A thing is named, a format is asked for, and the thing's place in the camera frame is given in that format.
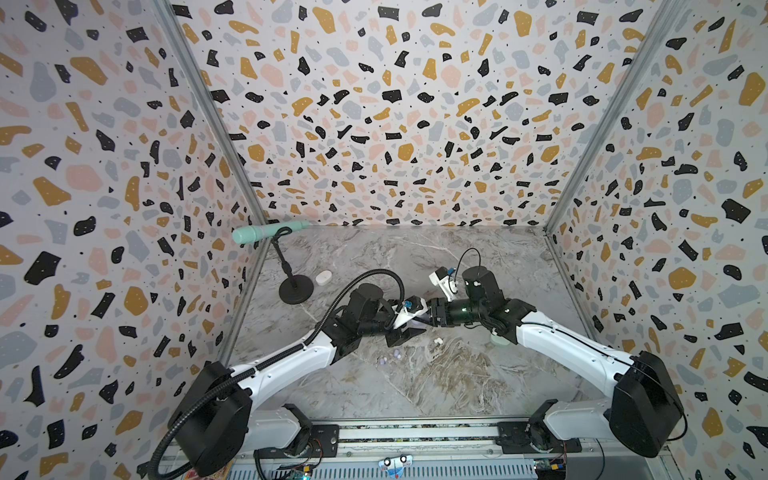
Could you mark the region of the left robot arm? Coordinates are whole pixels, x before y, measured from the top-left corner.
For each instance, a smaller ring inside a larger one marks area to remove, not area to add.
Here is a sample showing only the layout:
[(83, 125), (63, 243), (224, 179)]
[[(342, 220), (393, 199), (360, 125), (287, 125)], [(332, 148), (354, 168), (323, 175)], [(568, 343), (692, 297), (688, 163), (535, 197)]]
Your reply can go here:
[(386, 300), (370, 284), (348, 285), (323, 319), (300, 340), (271, 356), (236, 367), (216, 361), (204, 367), (168, 422), (168, 431), (151, 455), (152, 479), (175, 479), (190, 470), (201, 476), (226, 466), (249, 438), (260, 448), (285, 448), (308, 429), (294, 407), (252, 412), (291, 383), (352, 353), (366, 336), (383, 335), (394, 344), (407, 340), (407, 323), (428, 313), (422, 297)]

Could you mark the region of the mint green charging case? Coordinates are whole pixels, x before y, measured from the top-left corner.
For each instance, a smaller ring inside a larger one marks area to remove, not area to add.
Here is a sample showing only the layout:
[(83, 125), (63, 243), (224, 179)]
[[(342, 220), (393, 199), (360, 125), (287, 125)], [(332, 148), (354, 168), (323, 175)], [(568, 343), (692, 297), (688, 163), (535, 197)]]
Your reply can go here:
[(491, 333), (489, 338), (491, 343), (496, 346), (507, 346), (509, 344), (509, 342), (505, 338), (500, 337), (494, 333)]

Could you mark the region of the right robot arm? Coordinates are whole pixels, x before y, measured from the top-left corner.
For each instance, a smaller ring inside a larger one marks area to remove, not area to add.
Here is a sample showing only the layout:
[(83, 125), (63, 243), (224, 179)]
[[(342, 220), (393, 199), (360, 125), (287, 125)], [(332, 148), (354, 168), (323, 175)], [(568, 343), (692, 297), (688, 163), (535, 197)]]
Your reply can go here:
[(464, 271), (438, 268), (431, 283), (443, 295), (424, 301), (421, 321), (434, 327), (481, 326), (492, 336), (549, 357), (597, 388), (597, 400), (545, 401), (526, 427), (532, 447), (552, 450), (579, 438), (613, 439), (653, 458), (673, 430), (686, 425), (684, 408), (664, 362), (642, 351), (632, 355), (602, 345), (549, 318), (535, 306), (504, 296), (484, 266)]

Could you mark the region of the white charging case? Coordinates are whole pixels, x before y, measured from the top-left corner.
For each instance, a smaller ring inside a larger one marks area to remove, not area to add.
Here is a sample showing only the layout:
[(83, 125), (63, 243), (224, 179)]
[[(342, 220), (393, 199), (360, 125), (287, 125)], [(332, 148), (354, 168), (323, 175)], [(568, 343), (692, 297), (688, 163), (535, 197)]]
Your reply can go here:
[(316, 277), (315, 281), (317, 285), (325, 285), (332, 279), (332, 272), (329, 270), (321, 271)]

